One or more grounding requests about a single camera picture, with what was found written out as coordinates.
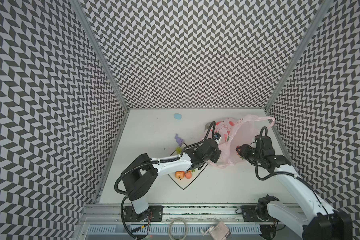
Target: zigzag pattern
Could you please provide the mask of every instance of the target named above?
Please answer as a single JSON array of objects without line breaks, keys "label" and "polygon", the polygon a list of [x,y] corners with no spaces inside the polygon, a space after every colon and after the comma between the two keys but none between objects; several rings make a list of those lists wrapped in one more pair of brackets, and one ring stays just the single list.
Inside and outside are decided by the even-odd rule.
[{"label": "zigzag pattern", "polygon": [[131,108],[261,107],[319,0],[82,0]]},{"label": "zigzag pattern", "polygon": [[66,0],[0,1],[0,239],[69,237],[122,117]]},{"label": "zigzag pattern", "polygon": [[360,1],[335,1],[271,110],[300,173],[360,239]]}]

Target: mounting plate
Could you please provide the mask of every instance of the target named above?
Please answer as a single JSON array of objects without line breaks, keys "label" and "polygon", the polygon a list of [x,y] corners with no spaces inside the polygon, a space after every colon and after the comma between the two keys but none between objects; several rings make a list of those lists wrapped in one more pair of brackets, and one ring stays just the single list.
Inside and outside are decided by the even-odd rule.
[{"label": "mounting plate", "polygon": [[[245,205],[245,206],[240,206],[241,208],[241,214],[243,215],[243,219],[245,222],[259,222],[262,221],[260,218],[257,217],[257,212],[256,212],[256,205]],[[274,218],[270,218],[268,219],[268,221],[263,221],[263,222],[273,222]]]},{"label": "mounting plate", "polygon": [[124,220],[126,222],[148,222],[148,217],[151,216],[151,222],[161,222],[163,216],[163,206],[161,205],[150,205],[149,209],[142,214],[136,214],[133,206],[124,207]]}]

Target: small box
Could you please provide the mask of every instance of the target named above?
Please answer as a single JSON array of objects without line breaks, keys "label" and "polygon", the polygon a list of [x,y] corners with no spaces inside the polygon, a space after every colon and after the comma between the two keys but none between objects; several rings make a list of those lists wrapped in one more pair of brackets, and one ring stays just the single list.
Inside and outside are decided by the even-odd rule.
[{"label": "small box", "polygon": [[226,240],[231,235],[231,231],[220,221],[209,234],[214,240]]}]

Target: red wire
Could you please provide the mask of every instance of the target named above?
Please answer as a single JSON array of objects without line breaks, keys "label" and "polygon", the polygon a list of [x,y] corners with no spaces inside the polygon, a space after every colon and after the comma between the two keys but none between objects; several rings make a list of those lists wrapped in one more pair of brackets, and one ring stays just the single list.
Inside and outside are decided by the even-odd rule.
[{"label": "red wire", "polygon": [[149,231],[149,224],[151,223],[151,219],[152,219],[152,212],[151,212],[151,217],[150,217],[149,220],[148,220],[147,233],[148,233],[148,231]]}]

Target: fake fruit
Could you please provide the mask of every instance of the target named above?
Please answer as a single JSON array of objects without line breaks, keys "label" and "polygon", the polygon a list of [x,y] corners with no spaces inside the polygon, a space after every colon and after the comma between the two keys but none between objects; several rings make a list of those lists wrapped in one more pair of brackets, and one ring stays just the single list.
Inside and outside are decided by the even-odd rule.
[{"label": "fake fruit", "polygon": [[177,171],[175,172],[175,177],[178,179],[184,178],[185,172],[184,171]]},{"label": "fake fruit", "polygon": [[190,179],[190,178],[192,177],[192,171],[187,171],[187,172],[185,173],[185,177],[186,177],[187,179]]}]

